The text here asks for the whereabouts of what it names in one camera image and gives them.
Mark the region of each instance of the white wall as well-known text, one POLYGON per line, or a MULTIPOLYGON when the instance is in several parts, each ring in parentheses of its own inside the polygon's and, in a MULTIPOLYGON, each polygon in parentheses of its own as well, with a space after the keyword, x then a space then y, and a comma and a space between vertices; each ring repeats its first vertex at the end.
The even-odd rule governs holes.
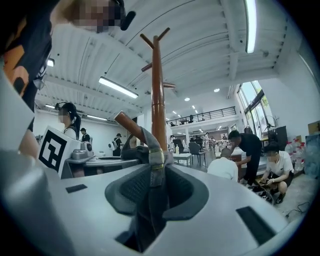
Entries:
MULTIPOLYGON (((51 126, 59 131, 64 129, 64 124, 59 122, 57 115, 39 112, 36 110, 34 113, 33 134, 36 136, 43 135, 47 126, 51 126)), ((127 140, 126 130, 120 126, 82 119, 81 128, 82 127, 85 128, 86 132, 93 138, 92 148, 96 153, 103 151, 107 156, 111 156, 112 151, 109 150, 108 143, 115 138, 117 133, 121 134, 121 140, 123 143, 127 140)))
POLYGON ((306 65, 292 48, 279 78, 259 80, 278 126, 286 126, 289 139, 308 135, 308 124, 320 120, 320 94, 306 65))

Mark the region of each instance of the orange and black shirt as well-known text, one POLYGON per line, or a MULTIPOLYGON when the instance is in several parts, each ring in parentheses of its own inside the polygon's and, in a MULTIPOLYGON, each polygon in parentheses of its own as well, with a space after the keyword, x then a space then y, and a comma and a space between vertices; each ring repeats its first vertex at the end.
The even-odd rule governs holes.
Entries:
MULTIPOLYGON (((37 87, 52 49, 50 15, 59 0, 46 0, 20 21, 8 38, 3 54, 3 70, 29 108, 34 111, 37 87)), ((33 121, 29 126, 33 130, 33 121)))

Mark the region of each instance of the woman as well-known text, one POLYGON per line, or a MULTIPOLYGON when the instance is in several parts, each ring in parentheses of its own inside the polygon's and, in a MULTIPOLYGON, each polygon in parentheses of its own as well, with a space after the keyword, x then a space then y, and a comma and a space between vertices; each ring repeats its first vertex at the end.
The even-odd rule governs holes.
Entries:
POLYGON ((79 140, 81 118, 77 113, 77 108, 71 102, 65 103, 59 109, 59 120, 64 124, 64 130, 62 131, 65 135, 69 136, 74 140, 79 140))

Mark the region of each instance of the window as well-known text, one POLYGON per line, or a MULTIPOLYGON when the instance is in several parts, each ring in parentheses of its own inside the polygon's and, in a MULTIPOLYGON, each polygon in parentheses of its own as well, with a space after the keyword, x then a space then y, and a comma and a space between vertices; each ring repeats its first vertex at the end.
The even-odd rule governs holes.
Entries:
POLYGON ((238 91, 247 122, 260 139, 268 128, 275 127, 269 102, 258 81, 243 83, 238 91))
POLYGON ((252 86, 251 82, 245 82, 241 85, 242 93, 244 94, 244 97, 246 98, 246 101, 248 104, 250 104, 255 97, 257 96, 257 92, 255 88, 252 86))

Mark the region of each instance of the floor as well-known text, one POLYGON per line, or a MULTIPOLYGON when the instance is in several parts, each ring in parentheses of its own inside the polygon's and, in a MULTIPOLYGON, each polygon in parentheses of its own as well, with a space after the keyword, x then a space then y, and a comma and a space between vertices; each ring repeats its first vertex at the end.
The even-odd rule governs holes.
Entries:
MULTIPOLYGON (((208 152, 205 154, 206 163, 204 163, 204 157, 201 157, 201 166, 199 166, 197 157, 193 156, 193 169, 207 172, 208 166, 215 159, 215 155, 208 152)), ((180 165, 186 165, 186 161, 180 160, 180 165)), ((301 216, 301 212, 298 212, 298 206, 302 212, 305 212, 312 202, 315 192, 318 189, 318 180, 310 178, 305 174, 301 174, 295 177, 291 185, 289 186, 285 198, 281 204, 275 204, 274 207, 278 209, 278 211, 287 217, 288 221, 291 222, 295 220, 297 217, 301 216)), ((276 193, 273 198, 276 200, 279 196, 279 193, 276 193)))

